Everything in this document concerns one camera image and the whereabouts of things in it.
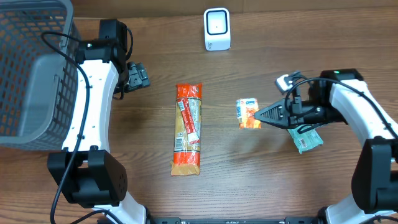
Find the green wet wipes packet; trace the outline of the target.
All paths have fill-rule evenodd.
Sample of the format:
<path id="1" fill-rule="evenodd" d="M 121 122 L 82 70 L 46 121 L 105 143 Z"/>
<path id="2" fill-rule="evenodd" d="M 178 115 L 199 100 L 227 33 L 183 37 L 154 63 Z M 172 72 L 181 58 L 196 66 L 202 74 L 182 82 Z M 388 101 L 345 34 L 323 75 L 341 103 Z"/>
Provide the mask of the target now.
<path id="1" fill-rule="evenodd" d="M 323 145 L 322 138 L 314 129 L 300 134 L 298 130 L 301 127 L 302 126 L 299 126 L 295 129 L 287 130 L 290 136 L 292 137 L 293 142 L 300 154 L 303 154 L 304 152 L 307 151 L 311 151 L 312 149 L 315 149 L 316 147 Z"/>

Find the orange spaghetti packet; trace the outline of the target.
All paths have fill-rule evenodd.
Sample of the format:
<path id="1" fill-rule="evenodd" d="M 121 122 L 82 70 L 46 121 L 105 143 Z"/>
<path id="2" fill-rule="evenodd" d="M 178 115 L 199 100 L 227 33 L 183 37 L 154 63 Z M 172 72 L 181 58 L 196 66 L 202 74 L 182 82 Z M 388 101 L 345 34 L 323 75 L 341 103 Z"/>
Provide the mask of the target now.
<path id="1" fill-rule="evenodd" d="M 176 96 L 172 176 L 199 175 L 202 84 L 179 83 Z"/>

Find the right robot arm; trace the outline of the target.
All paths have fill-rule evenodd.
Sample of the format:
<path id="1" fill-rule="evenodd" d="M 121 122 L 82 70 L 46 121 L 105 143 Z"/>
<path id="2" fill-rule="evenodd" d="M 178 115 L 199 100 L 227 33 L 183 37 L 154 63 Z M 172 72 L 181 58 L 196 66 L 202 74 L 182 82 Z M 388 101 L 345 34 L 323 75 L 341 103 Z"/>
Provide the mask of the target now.
<path id="1" fill-rule="evenodd" d="M 300 134 L 344 122 L 362 147 L 351 179 L 351 195 L 315 217 L 287 217 L 286 223 L 375 223 L 397 213 L 397 123 L 370 93 L 355 68 L 324 70 L 307 78 L 300 72 L 279 77 L 284 99 L 254 113 L 262 123 Z"/>

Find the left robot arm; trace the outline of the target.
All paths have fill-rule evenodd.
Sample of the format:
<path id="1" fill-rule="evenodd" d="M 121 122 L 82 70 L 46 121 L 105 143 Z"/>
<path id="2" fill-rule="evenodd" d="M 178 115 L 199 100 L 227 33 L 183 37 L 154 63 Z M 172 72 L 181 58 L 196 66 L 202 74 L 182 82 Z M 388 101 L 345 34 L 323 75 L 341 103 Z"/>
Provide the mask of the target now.
<path id="1" fill-rule="evenodd" d="M 109 147 L 113 96 L 150 86 L 143 64 L 130 61 L 132 32 L 117 19 L 103 19 L 97 39 L 77 40 L 77 44 L 73 58 L 62 54 L 78 71 L 78 88 L 62 150 L 47 159 L 58 185 L 50 222 L 55 223 L 56 206 L 63 195 L 68 203 L 91 209 L 77 223 L 99 213 L 105 215 L 106 223 L 153 223 L 149 210 L 128 192 L 126 170 Z"/>

